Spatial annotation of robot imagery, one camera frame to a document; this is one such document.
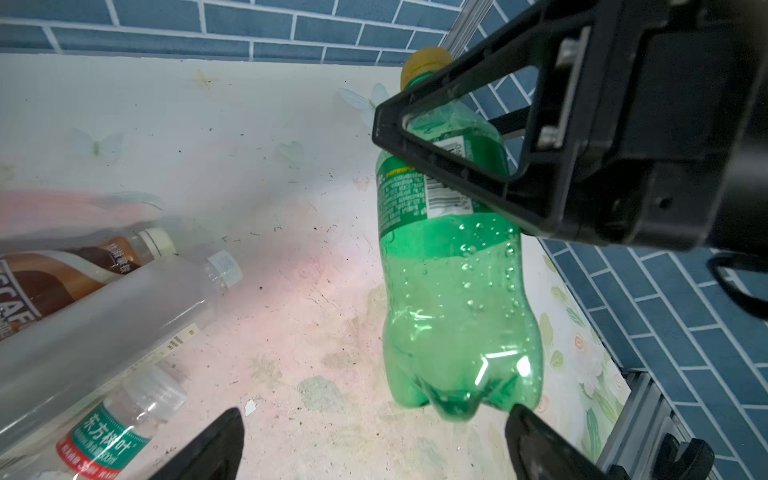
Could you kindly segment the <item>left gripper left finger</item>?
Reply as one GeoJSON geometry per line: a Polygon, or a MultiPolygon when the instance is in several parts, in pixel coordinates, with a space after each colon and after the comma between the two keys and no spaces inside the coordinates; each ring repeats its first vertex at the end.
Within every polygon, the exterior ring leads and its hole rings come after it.
{"type": "Polygon", "coordinates": [[[151,480],[234,480],[242,460],[245,429],[240,411],[229,408],[155,472],[151,480]]]}

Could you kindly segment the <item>green soda bottle yellow cap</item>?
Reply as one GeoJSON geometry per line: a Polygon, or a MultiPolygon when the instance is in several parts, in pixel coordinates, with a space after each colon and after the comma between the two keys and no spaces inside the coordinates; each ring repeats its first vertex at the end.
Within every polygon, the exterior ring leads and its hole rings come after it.
{"type": "Polygon", "coordinates": [[[389,152],[376,164],[387,293],[386,376],[395,402],[467,421],[481,405],[534,408],[543,346],[510,220],[389,152]]]}

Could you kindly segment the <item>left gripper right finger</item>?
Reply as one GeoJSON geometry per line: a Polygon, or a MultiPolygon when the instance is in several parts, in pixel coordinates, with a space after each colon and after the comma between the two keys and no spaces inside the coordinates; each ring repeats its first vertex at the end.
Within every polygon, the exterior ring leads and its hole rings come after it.
{"type": "Polygon", "coordinates": [[[519,480],[605,479],[606,474],[522,404],[510,411],[505,438],[519,480]]]}

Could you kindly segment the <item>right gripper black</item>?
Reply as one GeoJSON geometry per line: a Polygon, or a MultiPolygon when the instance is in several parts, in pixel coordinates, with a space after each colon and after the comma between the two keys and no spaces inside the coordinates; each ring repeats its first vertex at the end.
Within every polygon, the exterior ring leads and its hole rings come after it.
{"type": "Polygon", "coordinates": [[[381,233],[449,215],[597,245],[767,248],[767,5],[542,1],[459,59],[415,54],[373,140],[381,233]],[[486,120],[463,97],[533,67],[533,102],[486,120]]]}

